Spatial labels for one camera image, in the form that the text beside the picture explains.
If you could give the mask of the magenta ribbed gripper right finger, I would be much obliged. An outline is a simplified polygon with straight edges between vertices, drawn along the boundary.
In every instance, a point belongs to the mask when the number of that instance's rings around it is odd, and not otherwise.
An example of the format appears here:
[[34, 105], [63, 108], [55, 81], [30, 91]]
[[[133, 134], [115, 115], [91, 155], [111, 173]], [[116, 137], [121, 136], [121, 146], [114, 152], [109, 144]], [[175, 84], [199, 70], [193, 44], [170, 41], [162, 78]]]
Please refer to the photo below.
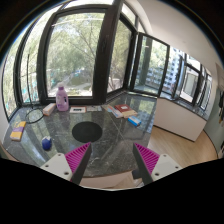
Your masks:
[[145, 185], [182, 169], [168, 154], [159, 155], [137, 143], [133, 144], [133, 154], [138, 165], [138, 172]]

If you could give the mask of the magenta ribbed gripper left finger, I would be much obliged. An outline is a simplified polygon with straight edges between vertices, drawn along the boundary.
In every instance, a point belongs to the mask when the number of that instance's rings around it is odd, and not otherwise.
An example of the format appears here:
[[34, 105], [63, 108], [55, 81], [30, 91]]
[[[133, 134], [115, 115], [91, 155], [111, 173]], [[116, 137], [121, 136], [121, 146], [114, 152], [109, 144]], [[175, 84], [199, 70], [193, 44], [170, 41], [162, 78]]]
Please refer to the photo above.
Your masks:
[[63, 154], [57, 153], [41, 169], [79, 185], [92, 153], [91, 143]]

